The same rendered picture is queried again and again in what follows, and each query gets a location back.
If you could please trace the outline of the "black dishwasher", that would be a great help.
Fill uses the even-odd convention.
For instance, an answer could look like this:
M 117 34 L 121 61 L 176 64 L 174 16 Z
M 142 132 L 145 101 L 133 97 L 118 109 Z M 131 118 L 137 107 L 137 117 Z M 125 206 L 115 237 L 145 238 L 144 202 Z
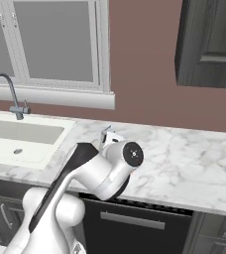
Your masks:
M 182 254 L 192 210 L 114 198 L 102 201 L 80 193 L 87 254 Z M 105 220 L 100 212 L 166 223 L 165 230 Z

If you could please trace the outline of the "white sink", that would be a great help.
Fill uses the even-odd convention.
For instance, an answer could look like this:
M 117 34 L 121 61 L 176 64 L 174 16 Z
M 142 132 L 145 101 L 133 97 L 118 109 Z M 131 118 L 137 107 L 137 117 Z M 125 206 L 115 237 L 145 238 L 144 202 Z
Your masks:
M 42 171 L 74 125 L 70 119 L 0 112 L 0 164 Z

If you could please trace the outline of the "dark grey base cupboard run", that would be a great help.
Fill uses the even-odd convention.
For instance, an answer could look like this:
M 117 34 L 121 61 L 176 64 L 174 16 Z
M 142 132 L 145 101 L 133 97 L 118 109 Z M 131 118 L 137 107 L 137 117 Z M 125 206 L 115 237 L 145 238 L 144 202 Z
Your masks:
M 182 254 L 226 254 L 226 215 L 195 211 Z

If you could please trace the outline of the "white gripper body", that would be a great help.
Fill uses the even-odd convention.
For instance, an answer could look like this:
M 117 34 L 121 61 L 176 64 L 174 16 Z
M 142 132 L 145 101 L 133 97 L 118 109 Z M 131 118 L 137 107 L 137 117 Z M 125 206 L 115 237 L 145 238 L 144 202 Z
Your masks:
M 122 136 L 118 135 L 117 133 L 107 131 L 107 133 L 104 137 L 104 140 L 100 142 L 99 148 L 101 150 L 103 150 L 106 146 L 117 143 L 117 142 L 121 142 L 123 140 L 124 140 L 124 138 Z

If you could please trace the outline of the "grey curved tap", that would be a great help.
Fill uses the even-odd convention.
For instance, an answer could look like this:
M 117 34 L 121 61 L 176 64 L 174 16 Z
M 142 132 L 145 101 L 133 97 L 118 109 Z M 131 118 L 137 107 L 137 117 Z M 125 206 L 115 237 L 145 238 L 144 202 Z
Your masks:
M 14 101 L 14 105 L 10 107 L 9 111 L 16 115 L 17 120 L 23 120 L 25 114 L 31 113 L 31 108 L 27 105 L 27 101 L 24 101 L 24 106 L 19 105 L 14 84 L 10 76 L 4 72 L 0 72 L 0 77 L 4 77 L 7 80 Z

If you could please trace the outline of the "dark grey wall cupboard door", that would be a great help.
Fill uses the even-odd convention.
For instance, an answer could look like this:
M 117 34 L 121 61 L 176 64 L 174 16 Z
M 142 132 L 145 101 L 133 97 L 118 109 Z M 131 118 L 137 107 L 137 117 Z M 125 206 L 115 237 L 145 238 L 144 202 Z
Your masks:
M 226 0 L 182 0 L 174 71 L 180 86 L 226 88 Z

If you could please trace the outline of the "white framed window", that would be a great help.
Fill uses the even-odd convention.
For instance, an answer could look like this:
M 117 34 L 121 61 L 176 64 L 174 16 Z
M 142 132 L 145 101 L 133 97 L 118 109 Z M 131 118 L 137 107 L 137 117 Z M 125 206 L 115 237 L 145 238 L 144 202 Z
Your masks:
M 109 0 L 0 0 L 0 100 L 115 108 Z

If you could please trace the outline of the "dark grey base cupboard door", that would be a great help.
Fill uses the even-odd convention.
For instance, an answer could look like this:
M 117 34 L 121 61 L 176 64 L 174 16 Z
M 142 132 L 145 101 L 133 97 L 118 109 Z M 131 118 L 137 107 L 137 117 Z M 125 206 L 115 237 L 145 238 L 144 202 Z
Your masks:
M 17 199 L 7 199 L 7 198 L 1 198 L 0 204 L 4 202 L 6 205 L 6 208 L 8 209 L 8 213 L 13 221 L 13 229 L 9 229 L 6 222 L 4 221 L 4 218 L 2 216 L 2 219 L 4 221 L 4 236 L 6 243 L 9 244 L 15 234 L 18 232 L 18 229 L 20 228 L 23 219 L 24 219 L 24 209 L 22 207 L 22 202 Z

